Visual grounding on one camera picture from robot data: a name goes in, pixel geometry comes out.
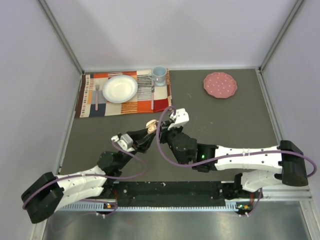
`pink polka dot plate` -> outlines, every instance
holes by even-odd
[[[232,76],[224,72],[213,72],[203,81],[204,89],[211,96],[218,99],[226,99],[237,91],[237,83]]]

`gray table surface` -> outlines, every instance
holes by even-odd
[[[233,76],[238,89],[234,96],[217,99],[203,88],[204,78],[212,72]],[[189,122],[183,132],[199,143],[231,148],[265,148],[277,144],[269,113],[254,69],[172,70],[170,71],[172,102],[185,108]],[[71,174],[94,167],[103,151],[114,151],[110,138],[117,133],[143,129],[160,113],[127,114],[74,119],[61,174]],[[174,160],[167,145],[162,149]],[[230,181],[241,169],[201,173],[166,162],[155,141],[146,154],[138,153],[147,162],[147,173],[131,181]],[[132,159],[122,176],[142,171]]]

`metal frame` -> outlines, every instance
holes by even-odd
[[[110,209],[104,209],[104,204],[100,202],[85,202],[77,201],[68,204],[59,211],[68,212],[110,212]],[[237,212],[237,204],[235,201],[227,201],[225,206],[201,206],[201,207],[152,207],[152,206],[120,206],[116,209],[117,212]]]
[[[73,63],[73,65],[75,66],[75,68],[78,70],[78,72],[80,74],[83,74],[83,68],[81,67],[76,55],[74,54],[74,51],[72,50],[71,46],[69,45],[64,33],[62,32],[58,22],[56,21],[55,16],[53,15],[52,11],[50,10],[46,0],[36,0],[41,9],[43,10],[43,13],[45,14],[45,16],[47,17],[47,19],[49,20],[49,23],[51,24],[56,36],[58,37],[58,39],[60,40],[66,54],[68,55],[68,57],[70,58],[71,62]]]
[[[259,68],[262,72],[266,69],[266,67],[267,67],[268,63],[270,62],[270,59],[274,55],[279,43],[281,42],[282,38],[286,34],[288,28],[292,24],[293,20],[295,19],[295,17],[298,14],[298,12],[302,9],[302,6],[303,6],[304,3],[305,3],[305,0],[297,0],[295,2],[295,5],[293,6],[288,18],[284,22],[280,32],[278,33],[277,37],[275,38],[273,44],[271,45],[270,50],[266,54],[261,66]]]
[[[218,68],[212,67],[212,66],[197,66],[197,67],[170,67],[170,70],[172,71],[177,71],[177,70],[241,70],[241,69],[257,69],[259,68],[259,66],[235,66],[230,68],[229,66],[223,67],[220,66]],[[97,70],[97,71],[92,71],[92,70],[88,70],[88,71],[84,71],[84,74],[99,74],[99,73],[105,73],[105,72],[124,72],[124,71],[134,71],[134,68],[122,68],[122,69],[111,69],[111,70]]]
[[[44,14],[46,15],[47,19],[49,20],[54,32],[56,33],[58,39],[60,40],[63,48],[65,49],[67,55],[69,56],[70,60],[78,70],[80,74],[83,74],[85,71],[81,67],[79,61],[77,60],[76,55],[74,54],[71,46],[69,45],[64,33],[62,32],[61,28],[59,27],[53,13],[51,12],[46,0],[37,0],[39,3],[41,9],[43,10]],[[261,86],[262,94],[266,103],[266,107],[268,109],[269,115],[270,115],[270,120],[272,122],[272,126],[275,132],[276,139],[278,143],[280,140],[284,138],[284,134],[281,128],[281,125],[278,121],[277,118],[277,113],[274,108],[273,101],[269,95],[268,91],[268,85],[266,83],[266,79],[264,78],[263,71],[266,69],[268,63],[270,62],[273,54],[275,53],[277,47],[279,46],[281,40],[283,39],[284,35],[286,34],[288,28],[292,24],[293,20],[299,13],[299,11],[302,9],[302,6],[304,4],[305,0],[297,0],[294,7],[292,8],[288,18],[286,19],[285,23],[283,24],[281,30],[279,31],[276,39],[274,40],[272,46],[270,47],[267,55],[265,56],[262,64],[260,67],[255,68],[256,69],[256,74]],[[72,123],[73,123],[73,116],[74,116],[74,111],[72,111],[72,114],[70,115],[69,118],[69,123],[67,125],[66,131],[65,131],[65,137],[63,144],[61,145],[58,158],[59,160],[57,161],[59,163],[59,166],[61,166],[65,151],[66,151],[66,146],[68,143],[68,138],[70,135]],[[308,227],[308,230],[310,232],[310,236],[312,239],[320,239],[320,218],[316,209],[316,206],[313,202],[312,195],[310,192],[310,189],[308,187],[304,188],[295,188],[295,187],[288,187],[284,185],[278,185],[278,186],[272,186],[272,187],[267,187],[264,191],[264,198],[262,201],[300,201],[301,204],[301,209],[303,216],[306,221],[306,225]],[[46,221],[43,221],[41,223],[35,224],[33,226],[31,235],[30,235],[30,240],[35,240],[35,239],[42,239],[44,235],[44,230],[46,226]]]

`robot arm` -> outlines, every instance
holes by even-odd
[[[188,113],[181,108],[161,124],[159,141],[161,144],[168,144],[179,164],[187,165],[189,162],[195,164],[215,157],[242,154],[243,156],[227,157],[192,168],[204,173],[226,169],[254,170],[236,175],[234,184],[222,183],[223,193],[228,193],[222,195],[223,198],[240,198],[243,192],[252,193],[262,187],[281,183],[289,186],[308,185],[305,162],[302,158],[281,153],[248,155],[278,149],[302,154],[292,142],[281,141],[280,146],[264,149],[237,149],[201,144],[182,132],[184,124],[188,121]],[[157,123],[158,121],[152,120],[146,124],[145,129],[113,136],[112,141],[124,152],[103,152],[97,165],[89,170],[69,175],[54,176],[52,172],[43,174],[21,196],[31,222],[39,223],[63,206],[82,199],[98,196],[107,198],[112,193],[115,179],[122,174],[121,169],[132,158],[125,152],[133,155],[145,153],[156,136]],[[35,194],[52,181],[55,183]],[[34,197],[26,204],[31,195]]]
[[[258,189],[271,185],[285,184],[302,187],[308,185],[305,161],[294,155],[273,153],[268,151],[290,151],[303,155],[303,152],[291,141],[282,140],[279,146],[267,148],[230,148],[212,144],[197,143],[195,138],[182,133],[183,125],[189,121],[188,113],[184,108],[177,109],[176,114],[170,115],[172,123],[161,126],[160,143],[167,143],[179,164],[189,162],[199,163],[207,159],[228,156],[215,162],[209,162],[192,169],[207,173],[226,169],[254,170],[235,176],[235,191],[245,190],[255,192]],[[265,151],[266,154],[255,155]]]

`white wall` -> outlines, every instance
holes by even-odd
[[[47,0],[87,71],[260,66],[296,0]]]
[[[284,136],[320,167],[320,1],[305,2],[264,75]],[[320,210],[320,173],[309,183]]]
[[[80,75],[37,1],[2,1],[0,32],[0,239],[24,240],[21,194],[54,171]]]

